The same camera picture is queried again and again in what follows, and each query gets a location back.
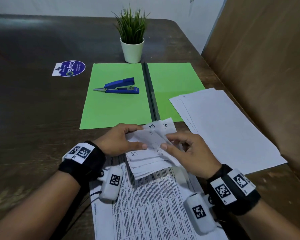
hand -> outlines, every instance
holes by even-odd
[[[174,145],[161,144],[161,149],[174,156],[188,172],[208,179],[221,168],[221,163],[200,135],[190,132],[176,132],[167,134],[166,137],[169,141],[175,143],[185,142],[189,145],[186,152],[182,152]]]
[[[109,156],[118,156],[132,150],[145,150],[147,145],[142,142],[129,142],[124,136],[128,132],[143,130],[142,126],[136,124],[118,124],[99,137],[95,141],[96,144],[104,154]]]

person's right hand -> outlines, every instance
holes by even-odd
[[[185,142],[189,145],[186,152],[182,152],[174,145],[168,145],[167,143],[162,143],[160,146],[161,149],[174,156],[188,172],[208,179],[221,168],[221,163],[200,135],[190,132],[176,132],[167,134],[166,137],[169,141]]]

dark wooden table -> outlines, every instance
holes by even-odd
[[[0,15],[0,219],[57,170],[69,148],[108,130],[79,125],[92,64],[124,62],[114,23],[114,18]],[[142,61],[190,62],[206,88],[226,90],[175,22],[150,19],[144,39]],[[86,70],[51,76],[55,64],[66,60],[80,60]],[[188,129],[183,122],[176,127]],[[300,181],[288,165],[248,177],[266,202],[300,227]],[[91,209],[65,239],[94,239]]]

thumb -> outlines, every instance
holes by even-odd
[[[133,151],[133,150],[145,150],[147,149],[148,146],[142,142],[130,142],[128,141],[128,150]]]
[[[178,161],[182,161],[184,157],[185,152],[180,151],[174,145],[168,145],[167,143],[162,143],[160,148],[165,150],[171,156],[175,157]]]

wrist strap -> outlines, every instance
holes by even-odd
[[[238,169],[232,170],[226,164],[207,182],[213,204],[235,215],[246,214],[261,198],[256,186],[248,178]]]
[[[85,141],[62,157],[59,170],[69,173],[82,186],[100,176],[105,162],[106,157],[101,149],[91,141]]]

